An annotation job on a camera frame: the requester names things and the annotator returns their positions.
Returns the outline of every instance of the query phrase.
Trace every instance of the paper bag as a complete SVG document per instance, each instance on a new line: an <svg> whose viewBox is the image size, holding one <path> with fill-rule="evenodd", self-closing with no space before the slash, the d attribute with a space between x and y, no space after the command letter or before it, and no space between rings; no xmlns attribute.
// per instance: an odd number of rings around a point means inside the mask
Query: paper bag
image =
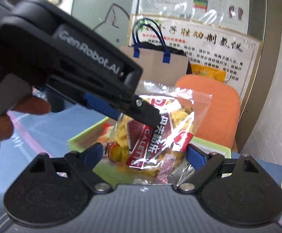
<svg viewBox="0 0 282 233"><path fill-rule="evenodd" d="M141 79L166 86L175 83L186 74L188 58L171 54L170 63L163 63L164 53L161 51L140 48L139 58L134 58L134 48L122 46L120 50L143 68Z"/></svg>
<svg viewBox="0 0 282 233"><path fill-rule="evenodd" d="M139 24L139 20L135 23L132 32L134 47L122 46L120 50L143 68L141 79L166 86L175 86L175 83L187 73L188 67L190 68L190 66L188 66L189 59L187 56L172 53L174 51L173 48L166 46L162 32L156 22L148 18L144 19L153 22L157 26L160 34L147 23ZM152 45L153 47L149 47L151 44L141 43L137 32L142 26L146 26L156 33L162 46Z"/></svg>

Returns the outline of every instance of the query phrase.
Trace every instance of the brown paper bag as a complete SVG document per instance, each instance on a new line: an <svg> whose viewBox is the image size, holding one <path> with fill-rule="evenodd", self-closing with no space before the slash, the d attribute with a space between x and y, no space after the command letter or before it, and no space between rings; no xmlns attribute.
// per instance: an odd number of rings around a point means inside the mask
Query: brown paper bag
<svg viewBox="0 0 282 233"><path fill-rule="evenodd" d="M134 58L134 48L122 46L120 50L143 68L141 79L175 86L175 83L186 74L188 57L172 54L170 63L163 63L164 52L139 48L139 58Z"/></svg>

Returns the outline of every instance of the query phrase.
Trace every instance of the table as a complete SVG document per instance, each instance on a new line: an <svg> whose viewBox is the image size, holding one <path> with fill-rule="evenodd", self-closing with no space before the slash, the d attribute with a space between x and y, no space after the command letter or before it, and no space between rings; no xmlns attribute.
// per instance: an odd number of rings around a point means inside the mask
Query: table
<svg viewBox="0 0 282 233"><path fill-rule="evenodd" d="M0 151L0 232L11 225L3 208L3 195L9 185L40 152L61 157L69 150L66 141L92 126L103 115L80 106L72 106L60 113L45 116L9 113L15 131L9 140L2 142ZM232 157L239 154L232 152ZM258 162L277 183L282 179L282 166Z"/></svg>

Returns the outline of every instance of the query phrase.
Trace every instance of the clear plastic bag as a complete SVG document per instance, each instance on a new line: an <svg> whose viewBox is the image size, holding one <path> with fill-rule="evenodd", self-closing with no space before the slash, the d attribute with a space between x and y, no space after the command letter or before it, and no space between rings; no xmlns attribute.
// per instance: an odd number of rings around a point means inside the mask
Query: clear plastic bag
<svg viewBox="0 0 282 233"><path fill-rule="evenodd" d="M176 184L187 175L186 147L207 113L211 96L151 82L141 82L136 93L159 109L161 122L152 128L122 114L106 154L118 171L133 175L135 181Z"/></svg>

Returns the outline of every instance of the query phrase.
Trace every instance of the orange chair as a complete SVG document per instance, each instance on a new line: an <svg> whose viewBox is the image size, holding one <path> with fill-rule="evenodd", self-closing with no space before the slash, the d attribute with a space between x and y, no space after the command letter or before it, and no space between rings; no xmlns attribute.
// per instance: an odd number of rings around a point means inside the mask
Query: orange chair
<svg viewBox="0 0 282 233"><path fill-rule="evenodd" d="M180 78L176 86L212 95L207 115L195 135L231 149L240 115L236 90L216 80L191 74Z"/></svg>

